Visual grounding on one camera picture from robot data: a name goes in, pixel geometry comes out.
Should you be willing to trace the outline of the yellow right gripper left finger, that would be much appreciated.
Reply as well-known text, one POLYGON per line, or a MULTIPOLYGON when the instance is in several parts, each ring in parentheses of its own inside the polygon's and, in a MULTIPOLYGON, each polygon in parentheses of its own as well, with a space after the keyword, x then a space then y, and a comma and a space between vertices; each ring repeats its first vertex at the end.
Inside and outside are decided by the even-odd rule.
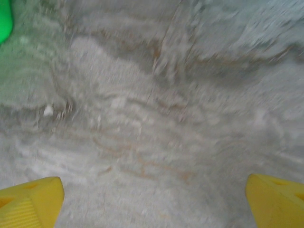
POLYGON ((0 190, 0 228, 54 228, 64 201, 59 177, 0 190))

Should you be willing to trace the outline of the green plastic basket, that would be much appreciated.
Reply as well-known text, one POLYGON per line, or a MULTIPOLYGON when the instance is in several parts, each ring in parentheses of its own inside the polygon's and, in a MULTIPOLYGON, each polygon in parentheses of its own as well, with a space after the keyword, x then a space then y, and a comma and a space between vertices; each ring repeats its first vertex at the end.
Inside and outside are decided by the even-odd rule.
POLYGON ((0 0, 0 44, 11 34, 13 19, 10 0, 0 0))

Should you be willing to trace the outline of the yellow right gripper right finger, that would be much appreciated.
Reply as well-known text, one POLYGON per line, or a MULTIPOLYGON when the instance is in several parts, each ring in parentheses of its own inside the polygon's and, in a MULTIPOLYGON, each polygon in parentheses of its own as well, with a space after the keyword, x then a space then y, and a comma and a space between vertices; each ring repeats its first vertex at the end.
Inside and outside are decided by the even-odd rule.
POLYGON ((246 198, 257 228, 304 228, 304 184, 250 174, 246 198))

